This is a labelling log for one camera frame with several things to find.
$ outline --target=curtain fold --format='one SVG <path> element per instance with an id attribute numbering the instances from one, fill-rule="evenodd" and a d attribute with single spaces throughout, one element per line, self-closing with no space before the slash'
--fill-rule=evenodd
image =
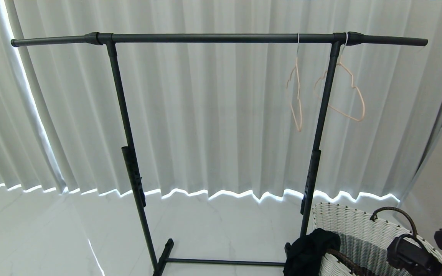
<path id="1" fill-rule="evenodd" d="M 28 84 L 17 54 L 9 44 L 0 6 L 0 184 L 21 185 L 24 190 L 41 185 L 44 190 L 64 188 L 49 160 L 45 131 L 38 124 Z"/>
<path id="2" fill-rule="evenodd" d="M 363 92 L 366 117 L 328 110 L 317 190 L 397 197 L 421 161 L 442 103 L 442 2 L 37 1 L 7 5 L 19 38 L 102 33 L 333 33 L 428 38 L 424 49 L 346 47 L 344 64 Z M 286 80 L 299 47 L 303 130 L 292 123 Z M 303 191 L 326 70 L 322 44 L 117 44 L 125 96 L 146 190 L 174 188 L 256 196 Z M 70 190 L 130 189 L 126 145 L 105 47 L 28 47 L 44 127 Z M 321 93 L 323 84 L 317 86 Z M 289 85 L 296 106 L 297 82 Z M 338 69 L 332 105 L 354 116 L 361 104 Z"/>

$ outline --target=clothes rack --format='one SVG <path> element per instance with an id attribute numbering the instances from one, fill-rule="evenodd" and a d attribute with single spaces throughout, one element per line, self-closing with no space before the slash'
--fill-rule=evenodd
<path id="1" fill-rule="evenodd" d="M 300 236 L 307 232 L 312 206 L 313 192 L 320 162 L 320 142 L 322 139 L 325 116 L 327 114 L 330 91 L 332 89 L 333 77 L 339 56 L 340 46 L 352 46 L 358 44 L 389 44 L 426 46 L 427 39 L 395 37 L 395 36 L 375 36 L 363 35 L 356 32 L 330 33 L 330 34 L 114 34 L 114 33 L 88 33 L 76 36 L 45 37 L 32 39 L 12 39 L 11 45 L 14 47 L 52 44 L 75 44 L 88 43 L 93 45 L 106 45 L 110 58 L 110 66 L 114 76 L 115 89 L 119 102 L 122 122 L 127 140 L 127 146 L 122 147 L 122 153 L 129 174 L 130 186 L 132 188 L 135 204 L 139 213 L 146 246 L 153 266 L 153 276 L 161 276 L 167 263 L 195 263 L 195 264 L 228 264 L 228 265 L 251 265 L 251 266 L 275 266 L 283 267 L 282 262 L 261 262 L 261 261 L 234 261 L 234 260 L 209 260 L 209 259 L 182 259 L 170 258 L 173 248 L 173 239 L 168 239 L 159 259 L 156 258 L 151 233 L 146 220 L 146 198 L 142 189 L 141 176 L 137 163 L 137 156 L 134 147 L 130 121 L 127 113 L 127 105 L 124 96 L 124 88 L 120 77 L 119 64 L 117 60 L 116 43 L 330 43 L 330 61 L 328 62 L 328 73 L 325 80 L 322 103 L 316 126 L 316 134 L 312 148 L 312 157 L 308 168 L 305 193 L 301 203 L 300 213 L 303 215 Z"/>

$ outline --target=vertical pole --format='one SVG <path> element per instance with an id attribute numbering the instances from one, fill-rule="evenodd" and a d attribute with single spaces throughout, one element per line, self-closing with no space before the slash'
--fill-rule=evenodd
<path id="1" fill-rule="evenodd" d="M 149 257 L 151 258 L 151 263 L 153 264 L 153 270 L 156 272 L 158 271 L 158 261 L 156 259 L 151 233 L 149 232 L 146 213 L 144 212 L 144 206 L 146 205 L 145 198 L 144 193 L 142 192 L 141 176 L 139 173 L 139 166 L 137 164 L 137 157 L 135 155 L 132 131 L 130 130 L 129 115 L 127 113 L 124 87 L 122 87 L 115 43 L 112 41 L 107 42 L 107 50 L 109 52 L 110 65 L 112 66 L 112 74 L 114 74 L 115 89 L 117 91 L 120 114 L 122 116 L 122 122 L 124 124 L 124 131 L 127 140 L 127 147 L 123 147 L 122 152 L 126 162 L 127 172 L 129 174 L 130 187 L 132 188 L 135 204 L 137 206 L 137 212 L 139 213 L 139 219 L 141 221 L 142 231 L 146 240 L 146 246 L 149 251 Z"/>
<path id="2" fill-rule="evenodd" d="M 320 106 L 320 114 L 318 115 L 318 122 L 316 124 L 312 158 L 310 159 L 307 183 L 305 186 L 305 196 L 301 201 L 300 212 L 303 215 L 303 221 L 301 224 L 300 237 L 307 234 L 310 211 L 312 208 L 313 192 L 315 191 L 316 176 L 318 172 L 318 165 L 320 163 L 320 142 L 322 141 L 323 125 L 325 124 L 325 116 L 327 115 L 328 101 L 330 100 L 330 91 L 332 90 L 333 75 L 335 74 L 335 68 L 337 66 L 340 45 L 340 41 L 333 42 L 330 50 L 330 61 L 328 62 L 327 78 L 323 88 L 322 105 Z"/>

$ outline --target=black horizontal bar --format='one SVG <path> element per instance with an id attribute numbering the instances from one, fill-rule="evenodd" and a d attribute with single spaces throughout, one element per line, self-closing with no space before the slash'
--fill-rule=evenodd
<path id="1" fill-rule="evenodd" d="M 278 263 L 278 262 L 203 260 L 203 259 L 178 259 L 178 258 L 168 258 L 167 262 L 190 263 L 190 264 L 214 264 L 214 265 L 245 265 L 245 266 L 276 266 L 276 267 L 284 266 L 284 263 Z"/>
<path id="2" fill-rule="evenodd" d="M 333 43 L 356 45 L 361 43 L 393 44 L 409 46 L 426 46 L 427 39 L 395 36 L 363 35 L 361 33 L 142 33 L 142 34 L 112 34 L 89 33 L 78 36 L 44 37 L 30 39 L 12 39 L 14 47 L 91 43 Z"/>

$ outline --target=floor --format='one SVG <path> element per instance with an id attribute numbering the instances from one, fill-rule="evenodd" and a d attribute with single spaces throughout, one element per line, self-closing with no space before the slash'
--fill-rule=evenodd
<path id="1" fill-rule="evenodd" d="M 147 196 L 157 257 L 172 238 L 171 257 L 284 262 L 284 243 L 299 235 L 300 198 L 251 194 Z M 314 202 L 328 201 L 316 196 Z M 360 196 L 339 203 L 373 211 L 396 206 Z M 391 215 L 384 214 L 393 220 Z M 133 196 L 23 193 L 0 187 L 0 276 L 147 276 L 152 267 Z M 168 264 L 165 276 L 282 275 L 282 268 Z"/>

